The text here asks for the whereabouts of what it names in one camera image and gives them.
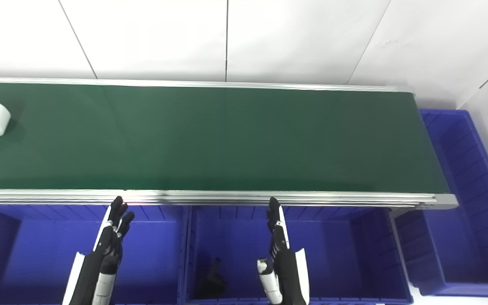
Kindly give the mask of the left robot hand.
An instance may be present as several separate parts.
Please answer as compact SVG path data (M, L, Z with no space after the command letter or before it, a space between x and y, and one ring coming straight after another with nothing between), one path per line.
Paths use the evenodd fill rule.
M134 212L117 196L108 207L93 250L76 253L62 303L64 305L112 305L116 276L123 257L123 240Z

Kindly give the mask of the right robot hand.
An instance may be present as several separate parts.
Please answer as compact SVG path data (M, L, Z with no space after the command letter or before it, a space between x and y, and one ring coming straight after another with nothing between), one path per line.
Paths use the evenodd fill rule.
M310 284L305 249L290 247L283 208L275 197L266 211L271 233L269 258L259 258L256 268L271 305L308 305Z

